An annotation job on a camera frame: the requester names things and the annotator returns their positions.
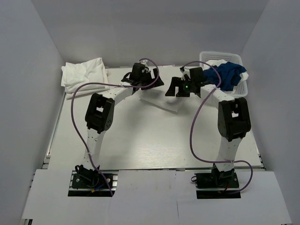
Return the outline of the blue t-shirt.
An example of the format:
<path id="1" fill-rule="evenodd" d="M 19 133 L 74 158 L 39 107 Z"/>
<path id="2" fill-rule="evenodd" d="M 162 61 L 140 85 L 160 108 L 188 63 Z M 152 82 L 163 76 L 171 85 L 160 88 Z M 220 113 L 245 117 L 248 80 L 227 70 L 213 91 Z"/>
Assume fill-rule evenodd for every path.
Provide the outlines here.
<path id="1" fill-rule="evenodd" d="M 232 62 L 222 63 L 219 66 L 214 65 L 213 67 L 221 78 L 219 88 L 222 91 L 233 91 L 234 87 L 242 80 L 240 75 L 247 71 L 243 66 Z M 203 74 L 207 82 L 217 86 L 219 83 L 219 77 L 214 69 L 205 69 Z"/>

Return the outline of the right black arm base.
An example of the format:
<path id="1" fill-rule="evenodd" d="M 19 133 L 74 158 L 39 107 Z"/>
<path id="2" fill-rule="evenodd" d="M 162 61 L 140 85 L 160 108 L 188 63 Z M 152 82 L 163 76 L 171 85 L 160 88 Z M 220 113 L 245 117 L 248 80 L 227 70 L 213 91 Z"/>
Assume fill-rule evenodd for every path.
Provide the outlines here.
<path id="1" fill-rule="evenodd" d="M 211 173 L 195 173 L 191 177 L 191 182 L 196 187 L 197 199 L 240 199 L 240 185 L 237 174 L 233 178 L 217 184 Z"/>

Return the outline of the white and green raglan t-shirt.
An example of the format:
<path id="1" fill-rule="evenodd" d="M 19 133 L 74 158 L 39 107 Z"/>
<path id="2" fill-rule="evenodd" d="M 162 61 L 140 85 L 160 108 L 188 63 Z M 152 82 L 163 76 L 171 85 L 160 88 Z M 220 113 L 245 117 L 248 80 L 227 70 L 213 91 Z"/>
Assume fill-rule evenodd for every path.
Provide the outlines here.
<path id="1" fill-rule="evenodd" d="M 141 90 L 138 93 L 142 101 L 171 113 L 177 113 L 185 100 L 183 97 L 166 97 L 163 90 L 155 88 Z"/>

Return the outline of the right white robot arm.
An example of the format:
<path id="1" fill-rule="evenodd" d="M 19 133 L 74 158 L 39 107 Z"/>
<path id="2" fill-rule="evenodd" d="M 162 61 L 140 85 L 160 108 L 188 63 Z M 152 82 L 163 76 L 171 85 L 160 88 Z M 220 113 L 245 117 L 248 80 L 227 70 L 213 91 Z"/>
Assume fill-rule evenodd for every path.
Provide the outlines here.
<path id="1" fill-rule="evenodd" d="M 213 162 L 211 180 L 215 186 L 222 187 L 233 178 L 237 149 L 251 129 L 248 103 L 245 98 L 234 98 L 208 82 L 201 67 L 181 67 L 180 71 L 182 77 L 172 78 L 165 96 L 187 98 L 194 93 L 203 99 L 203 103 L 218 110 L 217 128 L 221 144 Z"/>

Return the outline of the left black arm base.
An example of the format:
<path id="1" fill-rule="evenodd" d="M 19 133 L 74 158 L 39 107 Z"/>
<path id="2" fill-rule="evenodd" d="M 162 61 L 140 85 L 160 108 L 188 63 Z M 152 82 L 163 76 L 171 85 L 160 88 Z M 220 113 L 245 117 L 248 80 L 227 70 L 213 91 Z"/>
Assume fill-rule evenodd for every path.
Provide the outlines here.
<path id="1" fill-rule="evenodd" d="M 115 173 L 104 173 L 106 181 L 99 175 L 93 182 L 87 180 L 72 171 L 68 196 L 70 197 L 112 197 L 107 182 L 114 194 L 117 187 L 118 175 Z"/>

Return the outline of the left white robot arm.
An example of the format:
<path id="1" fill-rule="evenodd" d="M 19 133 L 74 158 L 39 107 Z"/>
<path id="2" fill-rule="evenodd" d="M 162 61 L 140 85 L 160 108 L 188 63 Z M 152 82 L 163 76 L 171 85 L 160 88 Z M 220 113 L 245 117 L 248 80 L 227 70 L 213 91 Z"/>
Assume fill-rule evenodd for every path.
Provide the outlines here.
<path id="1" fill-rule="evenodd" d="M 83 142 L 85 154 L 82 163 L 75 167 L 76 173 L 88 187 L 94 187 L 99 182 L 100 148 L 106 131 L 113 123 L 115 106 L 139 90 L 163 85 L 157 66 L 149 69 L 146 62 L 138 62 L 133 65 L 131 72 L 124 75 L 120 84 L 113 85 L 100 94 L 91 95 L 85 114 L 88 134 L 87 141 Z"/>

